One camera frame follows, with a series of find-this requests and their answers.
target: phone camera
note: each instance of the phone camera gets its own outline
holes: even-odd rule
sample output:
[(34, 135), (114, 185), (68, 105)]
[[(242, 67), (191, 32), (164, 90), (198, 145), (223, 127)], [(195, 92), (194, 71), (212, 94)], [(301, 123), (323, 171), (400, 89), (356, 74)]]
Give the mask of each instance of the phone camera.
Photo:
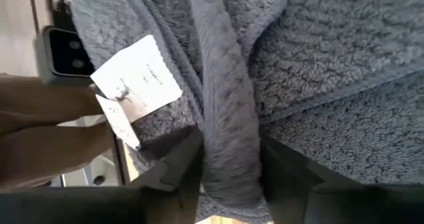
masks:
[(82, 47), (82, 44), (78, 41), (71, 41), (71, 42), (69, 42), (69, 46), (72, 49), (80, 49)]
[(75, 68), (83, 68), (85, 66), (84, 62), (81, 60), (74, 60), (72, 61), (72, 66)]

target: white tag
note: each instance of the white tag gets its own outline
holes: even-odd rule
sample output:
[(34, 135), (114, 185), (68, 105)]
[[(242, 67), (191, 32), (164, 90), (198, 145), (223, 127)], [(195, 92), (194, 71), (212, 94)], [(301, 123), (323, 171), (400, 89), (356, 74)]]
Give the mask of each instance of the white tag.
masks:
[(182, 95), (152, 35), (117, 52), (91, 78), (105, 97), (119, 102), (130, 123)]
[(116, 136), (131, 148), (136, 149), (136, 147), (140, 144), (140, 141), (135, 135), (127, 116), (119, 103), (101, 97), (100, 95), (96, 95), (96, 98), (99, 101), (99, 104)]

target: smartphone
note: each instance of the smartphone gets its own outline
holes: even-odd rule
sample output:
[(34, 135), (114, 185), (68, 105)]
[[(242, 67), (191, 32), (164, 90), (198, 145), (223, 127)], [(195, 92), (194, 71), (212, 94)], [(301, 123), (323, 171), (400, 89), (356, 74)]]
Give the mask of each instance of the smartphone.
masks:
[(89, 85), (95, 71), (76, 32), (44, 27), (34, 42), (37, 68), (44, 83)]

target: plush towel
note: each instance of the plush towel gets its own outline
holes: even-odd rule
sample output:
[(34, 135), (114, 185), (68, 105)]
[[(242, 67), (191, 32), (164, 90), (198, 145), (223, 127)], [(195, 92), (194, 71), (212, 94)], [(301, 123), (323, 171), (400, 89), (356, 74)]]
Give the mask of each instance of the plush towel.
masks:
[(190, 2), (203, 69), (203, 185), (222, 205), (254, 207), (262, 197), (259, 120), (247, 52), (223, 0)]
[[(95, 66), (153, 34), (182, 88), (181, 99), (134, 124), (142, 141), (190, 124), (204, 127), (205, 44), (190, 6), (193, 0), (71, 1), (79, 35)], [(286, 0), (222, 0), (225, 11), (219, 12), (229, 14), (247, 61), (261, 129), (360, 182), (423, 183), (423, 89), (418, 85), (423, 69), (423, 1), (288, 0), (285, 6)], [(256, 144), (236, 154), (232, 152), (240, 148), (225, 152), (227, 147), (222, 147), (222, 152), (206, 154), (206, 167), (222, 166), (219, 162), (226, 157), (242, 164), (243, 154), (255, 152)], [(393, 159), (394, 154), (401, 161)], [(145, 163), (139, 166), (140, 171), (148, 168)], [(236, 171), (249, 176), (249, 170)], [(221, 177), (232, 177), (235, 170), (223, 172)], [(243, 185), (254, 187), (251, 177), (255, 174), (247, 178), (253, 182)], [(221, 194), (236, 188), (224, 186)], [(258, 200), (254, 192), (250, 200), (243, 194), (232, 202), (231, 194), (225, 200), (219, 190), (205, 187), (226, 206), (243, 207)], [(201, 196), (199, 204), (199, 217), (218, 213), (251, 223), (269, 219), (263, 205), (256, 211), (223, 209), (208, 196)]]

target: black phone case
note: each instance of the black phone case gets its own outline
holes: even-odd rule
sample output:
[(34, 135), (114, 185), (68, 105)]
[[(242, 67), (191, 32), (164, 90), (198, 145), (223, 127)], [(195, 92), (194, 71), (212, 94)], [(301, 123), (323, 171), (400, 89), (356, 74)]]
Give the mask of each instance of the black phone case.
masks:
[(53, 26), (44, 27), (34, 40), (36, 65), (39, 77), (46, 85), (88, 86), (92, 84), (93, 81), (89, 75), (67, 76), (66, 74), (57, 74), (54, 71), (50, 44), (50, 32), (52, 30), (56, 30), (56, 28)]

